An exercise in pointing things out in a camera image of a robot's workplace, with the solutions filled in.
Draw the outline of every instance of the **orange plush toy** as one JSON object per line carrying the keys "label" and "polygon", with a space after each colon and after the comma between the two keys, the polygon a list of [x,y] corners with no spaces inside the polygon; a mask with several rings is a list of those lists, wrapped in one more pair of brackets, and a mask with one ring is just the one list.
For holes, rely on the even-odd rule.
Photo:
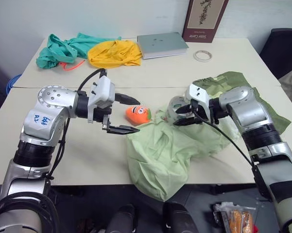
{"label": "orange plush toy", "polygon": [[130,107],[126,110],[127,118],[135,125],[140,125],[150,122],[150,109],[143,106]]}

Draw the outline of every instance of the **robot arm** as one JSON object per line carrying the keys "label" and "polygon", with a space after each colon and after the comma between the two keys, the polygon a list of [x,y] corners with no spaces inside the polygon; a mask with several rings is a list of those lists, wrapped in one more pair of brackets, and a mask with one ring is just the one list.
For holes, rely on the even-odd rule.
{"label": "robot arm", "polygon": [[199,117],[183,118],[175,125],[202,123],[203,120],[218,124],[219,118],[232,117],[247,146],[260,193],[274,203],[281,231],[292,233],[292,151],[282,142],[253,89],[236,87],[219,98],[210,99],[204,89],[192,84],[184,100],[190,104],[177,109],[176,113],[191,111]]}
{"label": "robot arm", "polygon": [[48,202],[50,162],[65,129],[65,121],[81,117],[89,123],[101,122],[107,133],[139,131],[129,126],[111,126],[109,116],[114,101],[139,104],[134,98],[115,93],[114,84],[106,76],[93,83],[89,96],[86,92],[75,92],[58,85],[46,86],[39,91],[35,107],[25,118],[18,150],[9,163],[2,185],[0,232],[42,232],[37,205],[42,200]]}

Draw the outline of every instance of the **light green cloth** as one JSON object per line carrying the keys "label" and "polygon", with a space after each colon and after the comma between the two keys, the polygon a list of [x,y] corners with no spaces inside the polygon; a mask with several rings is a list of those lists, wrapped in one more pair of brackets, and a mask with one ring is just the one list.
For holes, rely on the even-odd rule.
{"label": "light green cloth", "polygon": [[[217,78],[194,82],[205,88],[212,98],[233,87],[246,85],[241,73],[227,72]],[[270,105],[259,98],[269,112],[276,128],[283,132],[290,121],[277,115]],[[173,126],[165,121],[166,109],[138,128],[138,133],[127,135],[127,155],[132,182],[146,195],[166,201],[188,180],[191,157],[206,157],[221,151],[229,144],[209,125]],[[230,117],[219,119],[218,127],[232,140],[240,137]]]}
{"label": "light green cloth", "polygon": [[43,48],[36,59],[38,67],[50,69],[59,62],[73,63],[76,57],[87,58],[88,51],[95,45],[116,40],[111,38],[98,38],[78,33],[76,38],[62,41],[56,35],[51,34],[48,38],[47,47]]}

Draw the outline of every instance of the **desk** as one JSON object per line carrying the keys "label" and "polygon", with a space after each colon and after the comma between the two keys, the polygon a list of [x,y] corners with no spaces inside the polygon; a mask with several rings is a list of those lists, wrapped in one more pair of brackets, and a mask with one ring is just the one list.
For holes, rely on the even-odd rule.
{"label": "desk", "polygon": [[[0,109],[0,184],[17,149],[22,122],[34,107],[38,91],[38,88],[13,88]],[[183,94],[185,88],[117,88],[116,91],[137,98],[155,112],[173,96]],[[258,87],[258,91],[280,115],[292,121],[292,103],[280,86]],[[113,125],[129,125],[124,118],[126,108],[117,102],[114,104],[111,115]],[[292,124],[282,138],[292,149]],[[53,184],[131,183],[125,136],[107,134],[99,123],[88,124],[86,119],[72,119],[66,141],[65,155],[54,172]],[[246,152],[241,139],[236,143]],[[250,166],[232,145],[212,157],[192,159],[188,183],[252,182]]]}
{"label": "desk", "polygon": [[[45,47],[44,40],[37,53],[23,72],[15,87],[41,88],[59,84],[67,88],[78,88],[80,83],[96,68],[88,62],[72,71],[61,66],[43,70],[36,65],[39,52]],[[108,70],[108,77],[118,88],[127,87],[187,87],[192,81],[216,77],[227,71],[243,73],[254,87],[280,86],[265,63],[247,39],[214,39],[209,43],[187,43],[186,54],[142,61],[139,67],[121,66]],[[198,50],[207,50],[213,58],[207,63],[194,59]]]}

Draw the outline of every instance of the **notebook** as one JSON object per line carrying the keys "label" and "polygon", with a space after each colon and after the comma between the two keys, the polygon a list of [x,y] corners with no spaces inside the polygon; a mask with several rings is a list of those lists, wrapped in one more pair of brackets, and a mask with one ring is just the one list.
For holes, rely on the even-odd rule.
{"label": "notebook", "polygon": [[138,35],[137,44],[144,59],[184,54],[188,49],[179,33]]}

